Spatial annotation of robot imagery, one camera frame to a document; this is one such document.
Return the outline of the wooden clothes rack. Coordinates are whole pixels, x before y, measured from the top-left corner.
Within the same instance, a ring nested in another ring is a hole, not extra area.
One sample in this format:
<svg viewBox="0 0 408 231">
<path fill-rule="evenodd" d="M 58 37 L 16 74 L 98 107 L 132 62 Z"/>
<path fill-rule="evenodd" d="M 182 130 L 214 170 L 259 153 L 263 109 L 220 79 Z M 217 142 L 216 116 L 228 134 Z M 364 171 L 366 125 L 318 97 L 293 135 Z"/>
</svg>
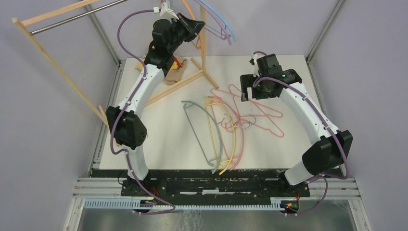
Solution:
<svg viewBox="0 0 408 231">
<path fill-rule="evenodd" d="M 49 18 L 53 18 L 56 16 L 59 16 L 63 13 L 70 12 L 72 10 L 76 10 L 81 7 L 86 7 L 94 3 L 95 1 L 93 0 L 81 0 L 77 3 L 64 6 L 62 8 L 59 8 L 57 10 L 50 11 L 48 13 L 44 13 L 38 16 L 35 16 L 30 19 L 26 19 L 23 21 L 20 21 L 17 17 L 14 17 L 12 19 L 13 24 L 24 34 L 27 39 L 33 44 L 35 48 L 48 60 L 48 62 L 54 67 L 54 69 L 65 79 L 65 81 L 73 88 L 73 90 L 81 97 L 82 100 L 85 101 L 85 103 L 88 105 L 88 107 L 101 119 L 101 121 L 105 124 L 108 125 L 107 117 L 105 115 L 105 112 L 102 111 L 102 107 L 99 106 L 98 108 L 95 106 L 95 104 L 82 92 L 82 90 L 75 84 L 75 82 L 71 79 L 71 77 L 63 70 L 63 68 L 54 60 L 54 58 L 49 55 L 49 53 L 42 47 L 42 45 L 38 42 L 37 39 L 33 37 L 33 35 L 30 35 L 30 31 L 26 28 L 29 25 L 39 23 L 41 21 L 44 21 Z M 154 94 L 153 96 L 150 97 L 150 99 L 147 102 L 147 106 L 155 103 L 156 101 L 162 99 L 163 97 L 175 92 L 176 90 L 186 86 L 187 84 L 193 82 L 194 80 L 198 79 L 201 76 L 204 76 L 210 84 L 218 89 L 219 85 L 210 77 L 210 75 L 206 71 L 206 64 L 205 64 L 205 59 L 206 59 L 206 48 L 205 48 L 205 43 L 206 39 L 204 38 L 204 33 L 202 32 L 201 35 L 199 35 L 201 39 L 201 59 L 202 59 L 202 65 L 199 65 L 198 62 L 194 59 L 191 58 L 191 61 L 194 63 L 194 65 L 197 67 L 198 72 L 194 73 L 193 75 L 188 76 L 185 79 L 182 79 L 181 81 L 173 84 L 172 86 L 168 87 L 165 90 L 160 91 L 159 93 Z"/>
</svg>

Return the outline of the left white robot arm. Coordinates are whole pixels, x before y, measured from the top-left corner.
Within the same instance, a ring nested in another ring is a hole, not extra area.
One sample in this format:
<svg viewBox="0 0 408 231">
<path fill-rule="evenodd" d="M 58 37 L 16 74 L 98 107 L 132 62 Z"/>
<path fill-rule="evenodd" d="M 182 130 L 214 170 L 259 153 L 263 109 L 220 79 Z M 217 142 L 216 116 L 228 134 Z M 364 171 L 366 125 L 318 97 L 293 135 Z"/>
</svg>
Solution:
<svg viewBox="0 0 408 231">
<path fill-rule="evenodd" d="M 204 21 L 192 20 L 181 13 L 174 19 L 154 22 L 152 41 L 143 61 L 142 70 L 127 96 L 117 105 L 106 110 L 111 133 L 111 152 L 124 153 L 128 175 L 134 179 L 133 190 L 145 196 L 151 191 L 146 180 L 147 167 L 143 143 L 147 128 L 141 120 L 144 108 L 158 84 L 166 77 L 174 62 L 174 52 L 184 42 L 193 41 L 205 26 Z"/>
</svg>

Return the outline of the beige cloth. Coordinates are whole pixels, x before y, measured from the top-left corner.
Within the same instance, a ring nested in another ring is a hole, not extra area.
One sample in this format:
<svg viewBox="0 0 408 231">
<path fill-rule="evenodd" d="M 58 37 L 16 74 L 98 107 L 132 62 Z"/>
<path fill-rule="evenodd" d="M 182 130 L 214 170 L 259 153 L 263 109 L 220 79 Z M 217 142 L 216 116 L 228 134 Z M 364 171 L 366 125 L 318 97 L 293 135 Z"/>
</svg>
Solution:
<svg viewBox="0 0 408 231">
<path fill-rule="evenodd" d="M 188 60 L 186 59 L 183 63 L 183 66 L 177 70 L 169 70 L 168 74 L 164 78 L 164 82 L 167 85 L 173 85 L 179 81 L 181 81 L 182 76 L 187 69 Z"/>
</svg>

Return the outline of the light blue hanger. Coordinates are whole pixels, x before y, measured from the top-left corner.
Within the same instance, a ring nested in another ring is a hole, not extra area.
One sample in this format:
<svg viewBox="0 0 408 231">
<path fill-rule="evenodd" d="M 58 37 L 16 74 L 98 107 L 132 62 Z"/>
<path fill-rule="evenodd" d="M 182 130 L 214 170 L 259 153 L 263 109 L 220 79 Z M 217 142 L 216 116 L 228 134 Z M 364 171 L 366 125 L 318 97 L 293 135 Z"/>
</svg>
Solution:
<svg viewBox="0 0 408 231">
<path fill-rule="evenodd" d="M 218 16 L 218 18 L 224 23 L 226 29 L 229 31 L 229 35 L 232 36 L 234 42 L 237 42 L 237 37 L 235 35 L 234 30 L 228 24 L 228 22 L 224 19 L 224 17 L 212 5 L 210 5 L 207 1 L 200 0 L 200 2 L 203 3 L 207 8 L 209 8 L 213 13 L 215 13 Z"/>
</svg>

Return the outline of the pink plastic hanger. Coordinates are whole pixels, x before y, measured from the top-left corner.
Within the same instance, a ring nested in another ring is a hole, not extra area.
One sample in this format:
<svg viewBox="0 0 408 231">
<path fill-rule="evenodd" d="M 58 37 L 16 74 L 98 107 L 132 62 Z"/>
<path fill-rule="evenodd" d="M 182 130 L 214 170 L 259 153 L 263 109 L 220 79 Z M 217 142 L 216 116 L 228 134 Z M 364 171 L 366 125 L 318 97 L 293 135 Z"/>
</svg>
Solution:
<svg viewBox="0 0 408 231">
<path fill-rule="evenodd" d="M 244 133 L 243 126 L 241 126 L 239 121 L 237 120 L 237 117 L 236 117 L 237 114 L 234 111 L 232 111 L 232 106 L 229 103 L 227 103 L 223 98 L 221 100 L 219 100 L 217 98 L 215 98 L 215 99 L 217 101 L 219 101 L 225 107 L 225 109 L 229 112 L 229 114 L 232 117 L 232 122 L 233 122 L 234 126 L 236 127 L 235 128 L 236 134 L 237 134 L 236 153 L 235 153 L 235 157 L 234 157 L 234 159 L 233 159 L 233 161 L 232 161 L 232 163 L 230 165 L 230 168 L 227 170 L 227 171 L 233 171 L 238 166 L 238 164 L 240 163 L 243 152 L 244 152 L 245 133 Z M 221 136 L 222 136 L 223 131 L 232 134 L 232 127 L 231 127 L 231 125 L 229 123 L 227 123 L 227 122 L 230 121 L 230 119 L 225 115 L 224 111 L 219 106 L 218 107 L 223 112 L 224 117 L 220 121 L 217 121 L 216 113 L 214 111 L 215 106 L 218 106 L 218 105 L 217 104 L 213 104 L 212 106 L 205 106 L 204 105 L 204 108 L 207 111 L 209 109 L 211 110 L 210 115 L 212 115 L 213 118 L 215 119 L 215 121 L 217 122 L 217 125 L 218 125 L 218 127 L 220 129 L 220 132 L 221 132 Z M 222 143 L 221 144 L 222 144 L 222 147 L 223 147 L 223 150 L 224 150 L 222 161 L 225 161 L 225 162 L 222 163 L 222 168 L 220 168 L 220 170 L 222 170 L 227 165 L 226 161 L 228 160 L 228 158 L 231 155 L 231 151 L 230 152 L 227 151 L 223 136 L 222 136 Z"/>
</svg>

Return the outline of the yellow hanger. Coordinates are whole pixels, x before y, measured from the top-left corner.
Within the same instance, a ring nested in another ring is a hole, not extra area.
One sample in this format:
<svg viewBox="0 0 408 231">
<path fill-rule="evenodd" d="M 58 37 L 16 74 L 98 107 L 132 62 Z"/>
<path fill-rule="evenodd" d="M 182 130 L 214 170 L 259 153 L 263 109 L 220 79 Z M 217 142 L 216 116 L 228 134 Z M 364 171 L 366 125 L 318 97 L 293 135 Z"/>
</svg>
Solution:
<svg viewBox="0 0 408 231">
<path fill-rule="evenodd" d="M 230 165 L 235 157 L 235 153 L 236 153 L 236 146 L 237 146 L 237 134 L 236 134 L 236 130 L 235 130 L 235 126 L 232 122 L 232 117 L 229 114 L 229 112 L 225 109 L 225 107 L 219 102 L 217 101 L 215 98 L 212 97 L 205 97 L 206 102 L 205 102 L 205 106 L 212 106 L 213 104 L 217 104 L 225 113 L 225 115 L 230 119 L 229 123 L 232 127 L 232 136 L 233 136 L 233 147 L 232 147 L 232 151 L 231 151 L 231 155 L 228 158 L 227 165 L 220 171 L 219 175 L 221 176 L 222 174 L 224 174 L 229 168 Z"/>
</svg>

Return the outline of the yellow garment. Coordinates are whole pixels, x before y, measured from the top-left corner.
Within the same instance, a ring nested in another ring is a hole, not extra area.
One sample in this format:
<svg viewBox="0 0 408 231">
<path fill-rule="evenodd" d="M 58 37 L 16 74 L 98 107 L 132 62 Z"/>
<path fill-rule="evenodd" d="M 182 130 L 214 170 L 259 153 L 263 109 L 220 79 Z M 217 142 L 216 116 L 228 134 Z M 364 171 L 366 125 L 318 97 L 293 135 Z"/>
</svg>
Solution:
<svg viewBox="0 0 408 231">
<path fill-rule="evenodd" d="M 174 56 L 174 61 L 173 61 L 173 64 L 172 64 L 170 70 L 177 70 L 177 69 L 181 68 L 181 67 L 183 66 L 182 63 L 183 63 L 185 60 L 186 60 L 186 59 L 185 59 L 184 57 L 175 55 L 175 56 Z M 135 69 L 141 70 L 141 69 L 142 69 L 142 64 L 141 64 L 140 62 L 137 63 L 136 66 L 135 66 Z"/>
</svg>

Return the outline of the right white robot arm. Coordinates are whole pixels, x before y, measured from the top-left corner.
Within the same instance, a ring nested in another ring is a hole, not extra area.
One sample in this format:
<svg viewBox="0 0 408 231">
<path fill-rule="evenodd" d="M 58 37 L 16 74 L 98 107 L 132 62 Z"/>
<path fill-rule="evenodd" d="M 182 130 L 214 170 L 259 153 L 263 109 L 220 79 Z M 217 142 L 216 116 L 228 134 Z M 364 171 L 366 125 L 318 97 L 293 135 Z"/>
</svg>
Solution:
<svg viewBox="0 0 408 231">
<path fill-rule="evenodd" d="M 241 101 L 249 100 L 248 90 L 256 100 L 280 98 L 305 130 L 311 147 L 302 160 L 280 175 L 278 191 L 291 196 L 300 183 L 329 175 L 329 171 L 347 165 L 353 141 L 348 130 L 340 130 L 314 103 L 303 80 L 294 69 L 283 70 L 275 54 L 255 51 L 250 64 L 253 73 L 240 76 Z"/>
</svg>

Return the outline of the green hanger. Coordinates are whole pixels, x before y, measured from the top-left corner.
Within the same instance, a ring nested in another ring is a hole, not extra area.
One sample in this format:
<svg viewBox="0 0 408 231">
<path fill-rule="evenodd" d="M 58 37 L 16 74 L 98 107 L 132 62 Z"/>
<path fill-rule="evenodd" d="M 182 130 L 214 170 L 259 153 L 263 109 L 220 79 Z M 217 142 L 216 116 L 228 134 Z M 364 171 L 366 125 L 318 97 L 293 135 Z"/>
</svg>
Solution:
<svg viewBox="0 0 408 231">
<path fill-rule="evenodd" d="M 182 108 L 199 146 L 206 164 L 215 174 L 222 168 L 224 150 L 222 136 L 217 122 L 212 115 L 201 105 L 193 101 L 183 100 Z"/>
</svg>

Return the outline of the metal rack rod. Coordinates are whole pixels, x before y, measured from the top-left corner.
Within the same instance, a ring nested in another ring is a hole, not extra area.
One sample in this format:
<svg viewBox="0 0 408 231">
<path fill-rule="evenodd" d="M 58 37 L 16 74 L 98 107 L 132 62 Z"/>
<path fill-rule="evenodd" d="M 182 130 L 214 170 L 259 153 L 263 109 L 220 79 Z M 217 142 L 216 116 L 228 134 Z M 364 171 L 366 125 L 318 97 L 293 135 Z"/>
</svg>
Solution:
<svg viewBox="0 0 408 231">
<path fill-rule="evenodd" d="M 96 13 L 96 12 L 99 12 L 99 11 L 102 11 L 102 10 L 105 10 L 105 9 L 108 9 L 108 8 L 113 7 L 113 6 L 115 6 L 115 5 L 119 5 L 119 4 L 121 4 L 121 3 L 123 3 L 123 2 L 126 2 L 126 1 L 127 1 L 127 0 L 117 0 L 117 1 L 114 1 L 114 2 L 112 2 L 112 3 L 103 5 L 103 6 L 101 6 L 101 7 L 92 9 L 92 10 L 90 10 L 90 11 L 88 11 L 88 12 L 85 12 L 85 13 L 82 13 L 82 14 L 78 14 L 78 15 L 75 15 L 75 16 L 73 16 L 73 17 L 70 17 L 70 18 L 64 19 L 64 20 L 62 20 L 62 21 L 59 21 L 59 22 L 57 22 L 57 23 L 54 23 L 54 24 L 45 26 L 45 27 L 43 27 L 43 28 L 40 28 L 40 29 L 31 31 L 31 32 L 30 32 L 30 35 L 36 35 L 36 34 L 42 33 L 42 32 L 44 32 L 44 31 L 47 31 L 47 30 L 53 29 L 53 28 L 55 28 L 55 27 L 58 27 L 58 26 L 67 24 L 67 23 L 72 22 L 72 21 L 74 21 L 74 20 L 77 20 L 77 19 L 79 19 L 79 18 L 82 18 L 82 17 L 88 16 L 88 15 L 94 14 L 94 13 Z"/>
</svg>

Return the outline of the purple hanger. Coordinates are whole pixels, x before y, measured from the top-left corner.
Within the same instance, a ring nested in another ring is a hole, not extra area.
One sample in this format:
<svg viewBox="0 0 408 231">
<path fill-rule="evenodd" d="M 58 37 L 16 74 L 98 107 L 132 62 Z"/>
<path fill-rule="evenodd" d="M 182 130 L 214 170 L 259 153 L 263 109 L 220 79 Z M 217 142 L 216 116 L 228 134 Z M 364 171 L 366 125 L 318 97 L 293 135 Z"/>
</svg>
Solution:
<svg viewBox="0 0 408 231">
<path fill-rule="evenodd" d="M 199 0 L 194 0 L 197 4 L 199 4 L 210 16 L 212 16 L 212 18 L 217 22 L 218 26 L 220 27 L 220 30 L 216 30 L 211 26 L 206 25 L 204 28 L 209 31 L 210 33 L 212 33 L 213 35 L 217 36 L 218 38 L 220 38 L 221 40 L 227 40 L 229 45 L 232 44 L 231 38 L 232 36 L 229 35 L 229 31 L 226 29 L 224 23 L 218 18 L 218 16 L 213 13 L 209 8 L 207 8 L 203 3 L 201 3 Z M 188 10 L 188 15 L 189 18 L 196 20 L 194 13 L 192 12 L 189 4 L 185 1 L 182 0 L 182 3 L 184 4 L 185 8 Z M 186 12 L 176 8 L 176 12 L 178 13 L 182 13 L 182 14 L 187 14 Z M 197 39 L 196 43 L 193 43 L 194 47 L 196 49 L 201 49 L 201 39 L 200 37 Z"/>
</svg>

